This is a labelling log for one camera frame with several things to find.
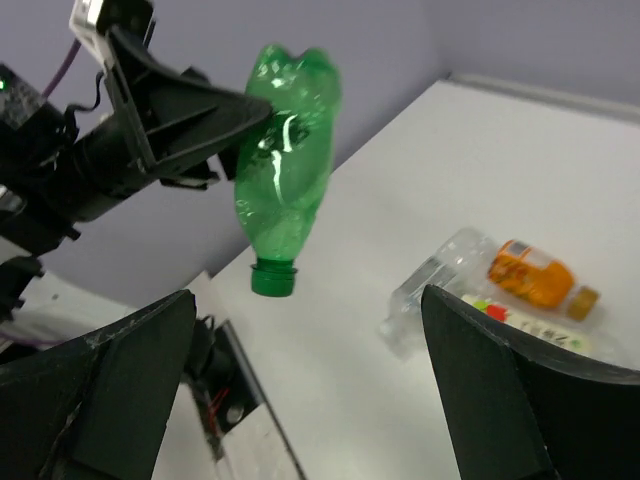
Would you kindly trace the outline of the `green plastic bottle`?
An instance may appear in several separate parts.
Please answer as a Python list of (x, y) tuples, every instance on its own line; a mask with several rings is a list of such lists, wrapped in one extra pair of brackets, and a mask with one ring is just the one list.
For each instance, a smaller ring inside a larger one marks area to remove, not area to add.
[(241, 146), (235, 179), (236, 215), (256, 256), (251, 289), (287, 297), (333, 170), (340, 71), (321, 48), (293, 56), (272, 44), (259, 54), (245, 91), (273, 108)]

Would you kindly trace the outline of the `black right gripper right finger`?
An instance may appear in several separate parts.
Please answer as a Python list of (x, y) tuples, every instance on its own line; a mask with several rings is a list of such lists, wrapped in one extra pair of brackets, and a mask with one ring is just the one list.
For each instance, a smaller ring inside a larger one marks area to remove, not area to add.
[(463, 479), (636, 479), (639, 373), (427, 286), (424, 334)]

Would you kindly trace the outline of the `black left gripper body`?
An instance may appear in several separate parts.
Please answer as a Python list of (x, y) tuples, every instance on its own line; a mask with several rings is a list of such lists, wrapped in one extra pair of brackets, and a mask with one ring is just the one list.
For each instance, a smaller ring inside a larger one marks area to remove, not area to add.
[(40, 108), (53, 116), (45, 127), (54, 142), (44, 158), (43, 180), (36, 191), (46, 204), (71, 223), (93, 221), (153, 183), (133, 164), (113, 113), (83, 137), (75, 132), (80, 106), (59, 111), (46, 99)]

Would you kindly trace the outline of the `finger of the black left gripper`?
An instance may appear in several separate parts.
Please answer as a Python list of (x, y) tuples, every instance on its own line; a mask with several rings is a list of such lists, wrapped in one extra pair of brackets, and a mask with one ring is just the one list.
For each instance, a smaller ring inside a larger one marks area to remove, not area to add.
[(119, 26), (108, 30), (106, 43), (114, 116), (145, 175), (180, 175), (240, 143), (272, 114), (267, 100), (216, 87), (194, 69), (179, 73), (159, 63)]
[(222, 181), (233, 181), (237, 174), (239, 146), (231, 145), (216, 152), (196, 152), (170, 164), (159, 177), (164, 187), (207, 190)]

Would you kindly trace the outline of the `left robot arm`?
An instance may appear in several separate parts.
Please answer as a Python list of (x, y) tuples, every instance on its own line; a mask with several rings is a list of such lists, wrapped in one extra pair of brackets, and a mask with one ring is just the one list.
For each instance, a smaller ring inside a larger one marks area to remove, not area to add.
[(1, 317), (23, 306), (44, 274), (41, 257), (153, 183), (204, 190), (236, 174), (241, 143), (272, 116), (263, 99), (212, 85), (195, 69), (157, 62), (119, 26), (106, 33), (111, 64), (96, 88), (112, 114), (80, 135), (77, 104), (56, 109), (8, 67), (1, 70)]

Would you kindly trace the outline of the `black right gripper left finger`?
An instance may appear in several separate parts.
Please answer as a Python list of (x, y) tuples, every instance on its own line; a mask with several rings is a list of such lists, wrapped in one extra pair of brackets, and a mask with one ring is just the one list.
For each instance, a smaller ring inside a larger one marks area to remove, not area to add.
[(181, 290), (2, 365), (2, 478), (150, 478), (194, 324)]

